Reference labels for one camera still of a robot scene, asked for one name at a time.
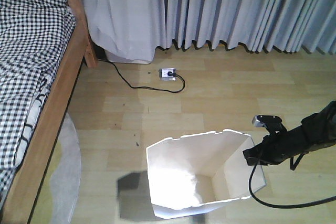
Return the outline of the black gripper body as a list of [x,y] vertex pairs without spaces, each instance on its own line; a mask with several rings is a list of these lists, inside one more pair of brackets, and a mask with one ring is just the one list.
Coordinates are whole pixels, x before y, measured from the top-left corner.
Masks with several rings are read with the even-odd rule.
[[302,128],[266,135],[261,143],[243,151],[249,166],[279,165],[287,159],[297,166],[306,154],[307,141]]

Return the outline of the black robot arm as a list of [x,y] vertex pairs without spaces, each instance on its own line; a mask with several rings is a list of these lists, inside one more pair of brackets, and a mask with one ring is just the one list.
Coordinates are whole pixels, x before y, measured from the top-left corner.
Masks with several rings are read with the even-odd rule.
[[335,101],[289,131],[275,115],[256,115],[252,124],[264,127],[269,134],[258,145],[243,151],[247,165],[278,165],[290,159],[290,169],[295,170],[304,155],[335,145]]

